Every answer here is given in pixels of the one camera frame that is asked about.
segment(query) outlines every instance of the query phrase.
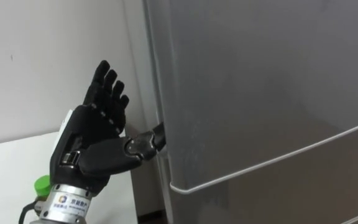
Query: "label sticker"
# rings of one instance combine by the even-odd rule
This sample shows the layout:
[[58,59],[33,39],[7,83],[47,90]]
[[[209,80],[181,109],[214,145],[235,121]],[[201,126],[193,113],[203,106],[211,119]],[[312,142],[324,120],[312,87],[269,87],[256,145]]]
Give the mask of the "label sticker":
[[50,210],[85,217],[91,201],[86,198],[70,195],[67,193],[56,193]]

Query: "refrigerator door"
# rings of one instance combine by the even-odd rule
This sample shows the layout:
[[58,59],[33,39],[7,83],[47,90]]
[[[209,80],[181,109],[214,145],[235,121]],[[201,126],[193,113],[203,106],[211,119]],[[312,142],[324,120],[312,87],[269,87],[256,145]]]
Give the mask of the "refrigerator door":
[[148,5],[174,188],[358,126],[358,1]]

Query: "logo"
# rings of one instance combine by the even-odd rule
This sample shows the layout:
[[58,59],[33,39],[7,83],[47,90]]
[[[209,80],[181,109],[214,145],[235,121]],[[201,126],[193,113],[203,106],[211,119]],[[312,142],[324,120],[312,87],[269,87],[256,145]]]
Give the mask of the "logo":
[[67,201],[67,197],[66,196],[60,196],[59,198],[59,202],[60,203],[65,203]]

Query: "silver metal cylinder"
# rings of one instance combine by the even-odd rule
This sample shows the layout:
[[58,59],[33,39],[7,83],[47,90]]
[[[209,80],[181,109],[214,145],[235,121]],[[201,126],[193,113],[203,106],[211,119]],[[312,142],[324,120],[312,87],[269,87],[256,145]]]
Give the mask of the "silver metal cylinder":
[[65,184],[53,186],[44,202],[40,220],[30,224],[86,224],[85,216],[91,204],[89,191]]

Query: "green cap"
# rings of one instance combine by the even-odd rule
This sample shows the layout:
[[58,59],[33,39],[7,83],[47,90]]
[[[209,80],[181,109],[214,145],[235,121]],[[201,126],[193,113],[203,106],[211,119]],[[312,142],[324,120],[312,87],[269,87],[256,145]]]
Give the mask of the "green cap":
[[42,176],[34,183],[34,189],[38,197],[45,197],[50,192],[49,175]]

